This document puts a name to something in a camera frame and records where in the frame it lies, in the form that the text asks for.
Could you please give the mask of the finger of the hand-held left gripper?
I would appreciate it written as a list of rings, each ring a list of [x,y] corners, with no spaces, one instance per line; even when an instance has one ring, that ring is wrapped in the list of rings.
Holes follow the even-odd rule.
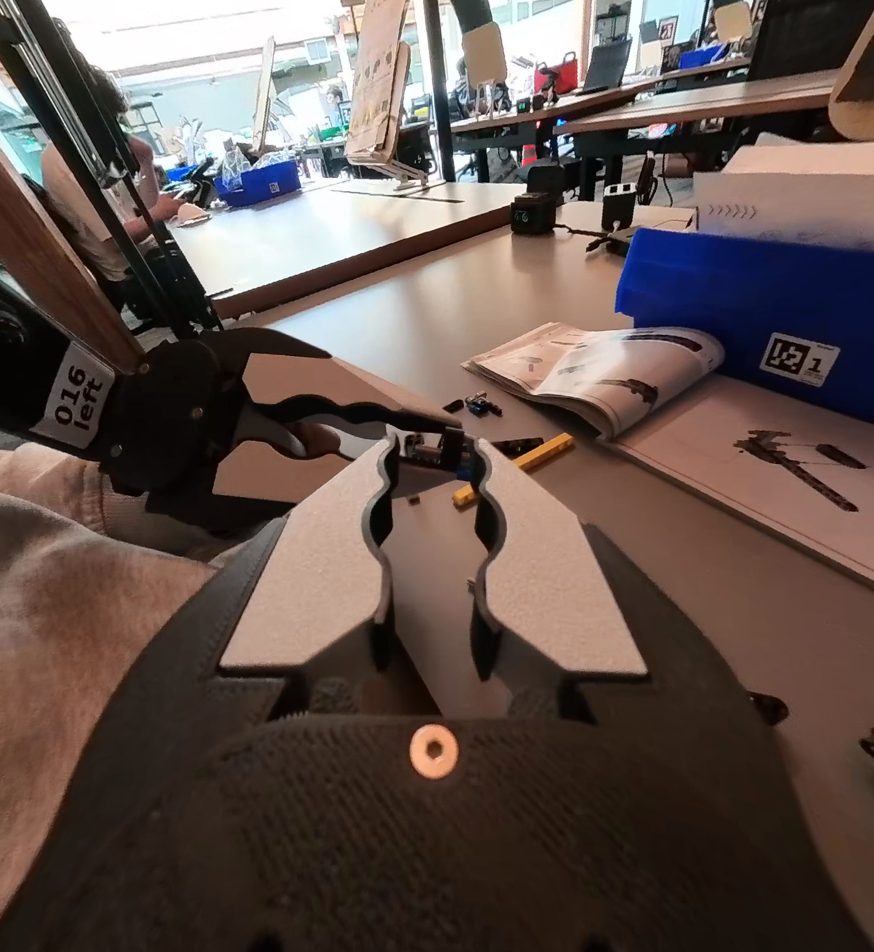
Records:
[[[251,400],[238,428],[243,441],[297,455],[279,431],[287,422],[322,423],[347,434],[339,455],[355,459],[374,439],[410,432],[441,433],[459,422],[430,400],[339,358],[255,353],[242,383]]]
[[[326,505],[338,509],[368,503],[380,489],[380,443],[349,460],[339,454],[292,458],[264,442],[246,440],[217,466],[212,493],[252,502]]]

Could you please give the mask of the black laptop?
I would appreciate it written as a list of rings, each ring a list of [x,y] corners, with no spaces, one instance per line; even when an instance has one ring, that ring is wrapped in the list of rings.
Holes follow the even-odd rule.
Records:
[[[621,87],[631,51],[632,37],[621,38],[594,48],[580,94],[591,94]]]

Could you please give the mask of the white black charger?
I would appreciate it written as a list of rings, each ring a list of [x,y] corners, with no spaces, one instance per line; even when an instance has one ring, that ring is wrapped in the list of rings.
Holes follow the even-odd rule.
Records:
[[[606,185],[601,202],[602,230],[618,232],[630,228],[637,203],[638,185],[636,183]]]

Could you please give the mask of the red bag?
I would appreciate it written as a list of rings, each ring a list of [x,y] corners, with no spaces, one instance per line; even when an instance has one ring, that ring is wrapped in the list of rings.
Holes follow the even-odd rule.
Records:
[[[574,91],[579,82],[579,63],[575,51],[569,51],[555,65],[538,61],[534,72],[534,94],[559,97]]]

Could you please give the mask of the white printed sheet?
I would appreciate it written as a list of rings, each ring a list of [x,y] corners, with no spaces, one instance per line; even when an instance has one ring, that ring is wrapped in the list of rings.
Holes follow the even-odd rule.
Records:
[[[874,587],[874,424],[797,401],[706,398],[618,446]]]

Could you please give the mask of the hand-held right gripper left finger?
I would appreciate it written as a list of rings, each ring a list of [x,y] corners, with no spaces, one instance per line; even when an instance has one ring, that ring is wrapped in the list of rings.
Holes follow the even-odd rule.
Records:
[[[367,449],[288,515],[219,661],[229,675],[359,677],[395,638],[393,530],[399,442]]]

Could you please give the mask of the person's left hand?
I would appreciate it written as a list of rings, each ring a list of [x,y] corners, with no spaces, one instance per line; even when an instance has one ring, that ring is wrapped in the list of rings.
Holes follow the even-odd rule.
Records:
[[[317,458],[340,453],[340,436],[332,427],[322,423],[287,422],[284,428],[289,434],[292,450],[300,457]]]

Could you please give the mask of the long yellow lego beam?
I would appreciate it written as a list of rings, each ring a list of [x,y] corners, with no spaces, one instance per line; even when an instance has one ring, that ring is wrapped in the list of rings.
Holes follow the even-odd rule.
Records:
[[[519,457],[512,459],[512,462],[520,470],[533,470],[546,463],[563,452],[571,449],[575,445],[575,437],[569,433],[562,433],[559,436],[535,447]],[[478,497],[478,491],[472,485],[468,485],[452,496],[452,504],[456,509],[464,509],[473,504]]]

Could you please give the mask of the wooden board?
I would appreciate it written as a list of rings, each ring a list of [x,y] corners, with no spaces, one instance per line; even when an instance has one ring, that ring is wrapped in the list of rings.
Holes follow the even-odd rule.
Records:
[[[0,263],[48,316],[122,372],[145,355],[0,147]]]

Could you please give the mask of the beige headrest pad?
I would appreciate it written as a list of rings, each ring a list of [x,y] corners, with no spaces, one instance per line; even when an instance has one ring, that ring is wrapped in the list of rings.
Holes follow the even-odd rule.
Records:
[[[473,86],[506,80],[507,61],[498,23],[490,20],[464,32],[462,44],[467,75]]]

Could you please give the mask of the small lego assembly blue pin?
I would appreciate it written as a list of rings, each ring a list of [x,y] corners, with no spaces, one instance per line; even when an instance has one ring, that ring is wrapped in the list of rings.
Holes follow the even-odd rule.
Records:
[[[460,427],[450,426],[441,433],[416,431],[404,435],[401,459],[416,470],[467,482],[473,449],[473,439]]]

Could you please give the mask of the clear plastic bags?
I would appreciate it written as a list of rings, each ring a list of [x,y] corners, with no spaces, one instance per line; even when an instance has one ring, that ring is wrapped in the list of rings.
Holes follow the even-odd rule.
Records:
[[[242,188],[243,173],[250,172],[258,160],[259,154],[248,142],[233,142],[227,145],[220,168],[220,178],[225,191]]]

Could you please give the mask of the white cardboard box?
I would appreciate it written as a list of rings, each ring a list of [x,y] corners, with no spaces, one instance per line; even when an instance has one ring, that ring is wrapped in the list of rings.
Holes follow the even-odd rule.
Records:
[[[874,252],[874,142],[743,147],[694,201],[701,233]]]

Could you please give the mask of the person's left forearm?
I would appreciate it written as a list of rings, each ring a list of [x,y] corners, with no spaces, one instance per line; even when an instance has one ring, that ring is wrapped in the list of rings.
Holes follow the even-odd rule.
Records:
[[[230,547],[205,530],[148,512],[144,497],[117,492],[97,463],[46,446],[0,449],[0,493],[111,539],[202,563]]]

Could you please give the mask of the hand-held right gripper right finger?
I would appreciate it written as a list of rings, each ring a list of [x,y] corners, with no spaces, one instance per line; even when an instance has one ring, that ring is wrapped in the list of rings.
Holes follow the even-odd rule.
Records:
[[[580,519],[488,441],[474,447],[470,651],[486,682],[640,682],[636,640]]]

